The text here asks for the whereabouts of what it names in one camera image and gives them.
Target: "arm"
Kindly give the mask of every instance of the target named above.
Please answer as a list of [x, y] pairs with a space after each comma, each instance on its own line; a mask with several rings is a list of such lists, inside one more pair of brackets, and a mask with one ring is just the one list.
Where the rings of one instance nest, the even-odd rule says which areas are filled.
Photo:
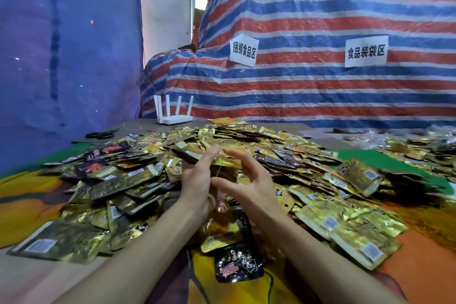
[[184, 167], [182, 193], [144, 234], [64, 293], [55, 304], [143, 304], [155, 284], [214, 208], [209, 166], [219, 148]]
[[301, 276], [325, 304], [406, 303], [383, 284], [328, 247], [291, 220], [280, 207], [269, 172], [249, 154], [224, 151], [241, 160], [251, 184], [222, 178], [212, 184], [236, 198], [249, 218], [277, 243]]

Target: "person's right hand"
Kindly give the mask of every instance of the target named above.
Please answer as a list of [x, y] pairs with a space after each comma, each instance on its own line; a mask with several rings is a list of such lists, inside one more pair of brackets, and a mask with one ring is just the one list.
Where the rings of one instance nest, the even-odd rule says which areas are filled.
[[273, 218], [286, 216], [277, 199], [268, 170], [246, 152], [235, 149], [223, 149], [223, 151], [241, 160], [242, 171], [250, 178], [250, 184], [238, 185], [217, 177], [211, 178], [211, 184], [221, 192], [234, 197], [255, 225], [262, 225], [267, 215]]

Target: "router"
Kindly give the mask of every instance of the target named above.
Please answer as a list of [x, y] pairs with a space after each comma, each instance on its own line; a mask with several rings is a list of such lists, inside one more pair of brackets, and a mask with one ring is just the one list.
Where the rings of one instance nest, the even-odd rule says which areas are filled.
[[181, 109], [182, 96], [177, 100], [176, 114], [170, 116], [170, 96], [166, 95], [166, 117], [163, 117], [162, 111], [162, 97], [160, 95], [154, 95], [155, 110], [157, 111], [157, 121], [159, 124], [173, 125], [179, 123], [191, 122], [193, 117], [190, 115], [191, 106], [193, 105], [193, 95], [190, 97], [190, 103], [188, 105], [187, 115], [179, 114]]

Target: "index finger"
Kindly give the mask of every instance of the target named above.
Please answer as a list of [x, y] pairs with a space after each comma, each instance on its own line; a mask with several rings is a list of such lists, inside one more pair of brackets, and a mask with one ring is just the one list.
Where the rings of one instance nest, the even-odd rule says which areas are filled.
[[195, 166], [209, 168], [212, 160], [214, 160], [219, 155], [219, 149], [220, 146], [216, 145], [206, 150]]
[[225, 152], [225, 154], [231, 155], [241, 160], [242, 168], [245, 167], [253, 175], [258, 175], [261, 173], [261, 171], [265, 169], [257, 160], [254, 159], [252, 155], [250, 155], [247, 152], [243, 152], [232, 148], [224, 148], [223, 151]]

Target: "white paper sign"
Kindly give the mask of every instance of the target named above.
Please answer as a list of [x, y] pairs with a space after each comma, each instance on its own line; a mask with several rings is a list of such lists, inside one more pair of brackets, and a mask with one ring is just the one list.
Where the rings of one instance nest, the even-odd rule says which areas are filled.
[[352, 38], [345, 41], [345, 67], [385, 65], [388, 36]]
[[246, 35], [238, 35], [229, 42], [229, 60], [235, 63], [254, 67], [258, 52], [259, 40]]

